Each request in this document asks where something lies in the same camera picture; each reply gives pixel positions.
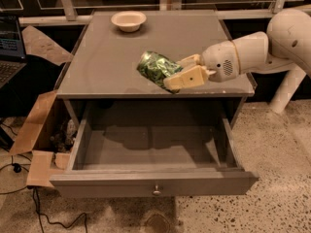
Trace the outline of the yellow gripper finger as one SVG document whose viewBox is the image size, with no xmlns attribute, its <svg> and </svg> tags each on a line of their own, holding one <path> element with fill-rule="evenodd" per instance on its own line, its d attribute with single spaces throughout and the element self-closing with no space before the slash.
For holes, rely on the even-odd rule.
<svg viewBox="0 0 311 233">
<path fill-rule="evenodd" d="M 163 83 L 168 90 L 180 90 L 201 86 L 214 74 L 214 70 L 209 70 L 205 66 L 196 65 L 165 78 Z"/>
<path fill-rule="evenodd" d="M 183 68 L 199 65 L 201 63 L 201 56 L 199 54 L 193 54 L 178 61 L 178 64 Z"/>
</svg>

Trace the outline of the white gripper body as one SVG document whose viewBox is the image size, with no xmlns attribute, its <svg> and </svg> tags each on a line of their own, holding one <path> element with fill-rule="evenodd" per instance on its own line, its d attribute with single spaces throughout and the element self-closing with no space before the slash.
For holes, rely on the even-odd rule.
<svg viewBox="0 0 311 233">
<path fill-rule="evenodd" d="M 209 77 L 211 82 L 222 83 L 239 76 L 239 60 L 235 45 L 225 41 L 210 46 L 202 53 L 204 66 L 214 71 Z"/>
</svg>

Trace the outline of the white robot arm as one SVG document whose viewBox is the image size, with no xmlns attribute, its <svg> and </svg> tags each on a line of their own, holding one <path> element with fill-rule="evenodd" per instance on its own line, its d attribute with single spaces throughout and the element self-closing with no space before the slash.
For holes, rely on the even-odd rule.
<svg viewBox="0 0 311 233">
<path fill-rule="evenodd" d="M 286 9 L 276 14 L 264 32 L 208 47 L 181 60 L 184 69 L 163 83 L 169 90 L 222 83 L 247 73 L 269 74 L 301 68 L 311 74 L 311 16 Z"/>
</svg>

